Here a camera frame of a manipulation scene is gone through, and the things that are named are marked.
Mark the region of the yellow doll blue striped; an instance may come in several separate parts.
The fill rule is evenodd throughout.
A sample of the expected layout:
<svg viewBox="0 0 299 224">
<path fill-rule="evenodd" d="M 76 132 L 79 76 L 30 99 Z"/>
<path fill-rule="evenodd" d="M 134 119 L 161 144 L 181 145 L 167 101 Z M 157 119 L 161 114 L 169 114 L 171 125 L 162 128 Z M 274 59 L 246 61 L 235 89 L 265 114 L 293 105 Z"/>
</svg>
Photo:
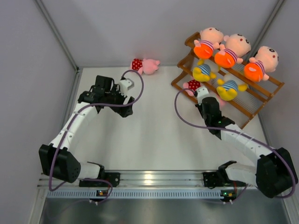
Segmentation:
<svg viewBox="0 0 299 224">
<path fill-rule="evenodd" d="M 240 80 L 231 73 L 224 75 L 223 79 L 218 79 L 217 84 L 217 93 L 224 101 L 231 101 L 235 99 L 238 92 L 246 91 L 248 88 L 248 85 L 244 81 Z"/>
<path fill-rule="evenodd" d="M 200 59 L 193 68 L 192 76 L 196 81 L 209 82 L 211 79 L 217 78 L 220 66 L 211 60 Z"/>
</svg>

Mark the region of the pink pig doll back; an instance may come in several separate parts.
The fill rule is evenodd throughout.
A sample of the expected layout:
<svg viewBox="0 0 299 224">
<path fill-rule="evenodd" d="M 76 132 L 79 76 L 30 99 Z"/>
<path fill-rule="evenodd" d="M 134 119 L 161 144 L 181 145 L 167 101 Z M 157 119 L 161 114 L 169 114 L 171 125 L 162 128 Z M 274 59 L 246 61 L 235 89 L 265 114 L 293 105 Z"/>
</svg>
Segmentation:
<svg viewBox="0 0 299 224">
<path fill-rule="evenodd" d="M 135 58 L 130 64 L 130 69 L 136 70 L 140 75 L 152 75 L 159 69 L 159 65 L 159 60 Z"/>
</svg>

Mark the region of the yellow doll blue striped front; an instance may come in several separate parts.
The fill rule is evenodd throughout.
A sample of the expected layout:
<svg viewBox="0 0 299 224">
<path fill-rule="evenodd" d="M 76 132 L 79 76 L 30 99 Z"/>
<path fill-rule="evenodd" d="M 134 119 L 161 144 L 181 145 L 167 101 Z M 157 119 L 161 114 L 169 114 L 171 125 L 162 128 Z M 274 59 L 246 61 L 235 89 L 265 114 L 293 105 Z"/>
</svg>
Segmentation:
<svg viewBox="0 0 299 224">
<path fill-rule="evenodd" d="M 211 60 L 200 59 L 193 68 L 192 76 L 196 81 L 209 82 L 211 79 L 217 78 L 220 66 Z"/>
</svg>

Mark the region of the pink pig doll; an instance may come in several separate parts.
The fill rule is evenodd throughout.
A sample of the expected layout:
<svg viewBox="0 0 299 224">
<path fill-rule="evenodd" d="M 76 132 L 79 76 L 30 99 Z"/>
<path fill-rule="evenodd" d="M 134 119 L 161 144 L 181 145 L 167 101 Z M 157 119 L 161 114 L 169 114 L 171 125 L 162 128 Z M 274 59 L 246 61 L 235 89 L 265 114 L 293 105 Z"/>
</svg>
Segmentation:
<svg viewBox="0 0 299 224">
<path fill-rule="evenodd" d="M 130 64 L 130 69 L 136 70 L 140 75 L 152 75 L 159 69 L 159 65 L 159 60 L 135 58 Z"/>
<path fill-rule="evenodd" d="M 216 99 L 220 105 L 220 108 L 223 108 L 226 104 L 226 101 L 222 100 L 219 95 L 216 94 Z"/>
</svg>

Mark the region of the pink pig doll facing up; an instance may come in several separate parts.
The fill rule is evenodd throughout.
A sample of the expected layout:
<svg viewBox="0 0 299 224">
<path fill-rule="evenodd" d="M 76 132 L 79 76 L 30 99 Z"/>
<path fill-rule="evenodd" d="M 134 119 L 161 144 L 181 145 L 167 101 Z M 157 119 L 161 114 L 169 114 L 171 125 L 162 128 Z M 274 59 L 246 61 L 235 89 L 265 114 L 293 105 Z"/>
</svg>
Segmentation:
<svg viewBox="0 0 299 224">
<path fill-rule="evenodd" d="M 194 96 L 194 92 L 201 86 L 199 81 L 191 80 L 189 82 L 183 83 L 183 89 L 186 89 L 186 92 L 189 96 Z"/>
</svg>

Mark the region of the large boy doll orange shorts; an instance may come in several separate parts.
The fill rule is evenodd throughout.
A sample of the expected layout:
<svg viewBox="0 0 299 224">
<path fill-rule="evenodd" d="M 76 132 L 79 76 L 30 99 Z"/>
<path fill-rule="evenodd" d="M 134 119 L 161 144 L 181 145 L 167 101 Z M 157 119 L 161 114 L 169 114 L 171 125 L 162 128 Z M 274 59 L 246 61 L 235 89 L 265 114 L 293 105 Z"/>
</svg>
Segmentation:
<svg viewBox="0 0 299 224">
<path fill-rule="evenodd" d="M 223 41 L 224 34 L 217 28 L 206 28 L 200 31 L 200 40 L 194 40 L 194 53 L 199 59 L 209 59 L 214 50 L 218 49 Z"/>
</svg>

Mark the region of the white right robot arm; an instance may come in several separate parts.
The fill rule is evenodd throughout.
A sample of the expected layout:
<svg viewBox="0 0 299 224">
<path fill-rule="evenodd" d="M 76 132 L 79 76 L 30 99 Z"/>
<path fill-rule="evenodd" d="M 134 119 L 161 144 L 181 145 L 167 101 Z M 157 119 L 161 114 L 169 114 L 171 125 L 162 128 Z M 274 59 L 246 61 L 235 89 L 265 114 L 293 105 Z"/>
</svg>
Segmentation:
<svg viewBox="0 0 299 224">
<path fill-rule="evenodd" d="M 221 184 L 243 182 L 257 187 L 268 198 L 277 197 L 288 189 L 294 193 L 298 177 L 287 149 L 275 149 L 243 132 L 233 120 L 222 115 L 214 97 L 198 98 L 196 107 L 211 134 L 232 144 L 253 162 L 252 166 L 236 161 L 220 166 L 218 180 Z"/>
</svg>

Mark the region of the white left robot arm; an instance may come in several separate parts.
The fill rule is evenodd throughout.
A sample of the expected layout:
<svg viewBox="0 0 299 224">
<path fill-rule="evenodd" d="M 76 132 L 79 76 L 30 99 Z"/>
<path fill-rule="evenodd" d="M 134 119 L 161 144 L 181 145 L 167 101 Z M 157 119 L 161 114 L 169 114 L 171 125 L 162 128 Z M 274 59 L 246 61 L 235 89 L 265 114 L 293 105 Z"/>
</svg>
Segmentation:
<svg viewBox="0 0 299 224">
<path fill-rule="evenodd" d="M 97 76 L 90 90 L 80 94 L 65 126 L 48 145 L 41 145 L 39 158 L 43 174 L 73 183 L 89 179 L 94 186 L 101 186 L 106 180 L 104 167 L 94 162 L 82 162 L 75 156 L 75 149 L 92 120 L 104 107 L 111 108 L 125 118 L 132 115 L 133 97 L 127 97 L 128 90 L 134 87 L 129 78 L 121 78 L 118 83 L 113 78 Z"/>
</svg>

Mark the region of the pink pig doll front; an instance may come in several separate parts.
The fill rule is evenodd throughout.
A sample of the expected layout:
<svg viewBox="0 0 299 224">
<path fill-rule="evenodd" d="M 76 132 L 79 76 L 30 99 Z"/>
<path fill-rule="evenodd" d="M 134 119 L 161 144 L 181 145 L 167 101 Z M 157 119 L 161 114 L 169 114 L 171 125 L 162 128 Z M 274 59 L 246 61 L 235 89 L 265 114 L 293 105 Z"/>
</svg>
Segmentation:
<svg viewBox="0 0 299 224">
<path fill-rule="evenodd" d="M 222 100 L 219 95 L 216 94 L 216 99 L 220 105 L 220 108 L 223 108 L 226 104 L 226 101 Z"/>
</svg>

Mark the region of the boy doll orange shorts front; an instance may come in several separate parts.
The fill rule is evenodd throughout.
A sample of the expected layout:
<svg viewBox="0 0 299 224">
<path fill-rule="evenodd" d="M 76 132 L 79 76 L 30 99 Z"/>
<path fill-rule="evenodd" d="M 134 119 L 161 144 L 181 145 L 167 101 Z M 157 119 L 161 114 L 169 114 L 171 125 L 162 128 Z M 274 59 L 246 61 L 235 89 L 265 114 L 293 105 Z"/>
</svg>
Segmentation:
<svg viewBox="0 0 299 224">
<path fill-rule="evenodd" d="M 261 46 L 254 57 L 244 67 L 244 76 L 252 82 L 267 81 L 268 73 L 274 72 L 278 65 L 279 56 L 277 51 L 267 46 Z"/>
</svg>

